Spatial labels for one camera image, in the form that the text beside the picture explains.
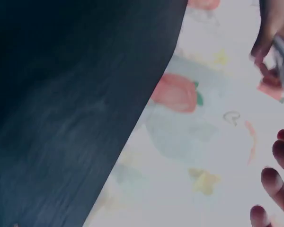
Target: dark blue cloth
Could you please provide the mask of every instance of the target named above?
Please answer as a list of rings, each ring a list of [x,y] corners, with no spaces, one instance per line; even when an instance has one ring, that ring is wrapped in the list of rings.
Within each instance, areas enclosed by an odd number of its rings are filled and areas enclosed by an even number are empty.
[[[0,227],[81,227],[187,0],[0,0]]]

